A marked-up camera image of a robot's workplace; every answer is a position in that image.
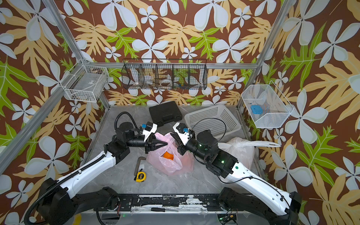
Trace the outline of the orange fruit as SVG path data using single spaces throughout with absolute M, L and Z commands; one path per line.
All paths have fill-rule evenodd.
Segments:
M 166 158 L 166 159 L 169 159 L 169 160 L 173 160 L 174 159 L 174 156 L 173 154 L 170 154 L 169 152 L 165 152 L 163 155 L 162 155 L 163 158 Z

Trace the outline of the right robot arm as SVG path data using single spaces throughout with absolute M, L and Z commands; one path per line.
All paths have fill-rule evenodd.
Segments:
M 271 225 L 296 225 L 302 197 L 297 192 L 288 193 L 274 187 L 246 168 L 236 157 L 218 146 L 210 130 L 198 135 L 182 129 L 171 133 L 178 153 L 191 152 L 200 159 L 207 170 L 224 184 L 237 184 L 248 191 L 238 193 L 225 187 L 218 196 L 220 206 L 226 211 L 247 211 L 266 219 Z

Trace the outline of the pink printed plastic bag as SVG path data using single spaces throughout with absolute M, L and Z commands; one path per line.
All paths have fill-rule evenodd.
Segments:
M 189 152 L 181 155 L 170 133 L 166 135 L 156 133 L 155 137 L 157 140 L 166 142 L 167 145 L 150 151 L 146 159 L 148 163 L 166 175 L 180 175 L 193 171 L 194 156 Z

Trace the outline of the white plastic bag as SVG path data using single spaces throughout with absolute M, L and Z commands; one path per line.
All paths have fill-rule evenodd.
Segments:
M 280 147 L 281 145 L 269 141 L 249 141 L 235 137 L 227 143 L 220 142 L 218 147 L 236 157 L 247 169 L 250 169 L 255 157 L 255 147 Z

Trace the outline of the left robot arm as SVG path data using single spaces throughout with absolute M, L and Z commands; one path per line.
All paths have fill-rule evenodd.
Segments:
M 119 195 L 110 187 L 87 194 L 80 194 L 79 191 L 104 171 L 124 160 L 131 147 L 142 147 L 149 153 L 167 146 L 167 142 L 156 138 L 157 127 L 152 122 L 138 127 L 129 112 L 118 114 L 114 121 L 116 134 L 110 143 L 104 145 L 104 150 L 72 173 L 43 182 L 39 197 L 26 211 L 23 222 L 26 225 L 33 224 L 30 220 L 33 211 L 37 211 L 44 219 L 41 225 L 63 225 L 74 215 L 92 208 L 116 208 Z

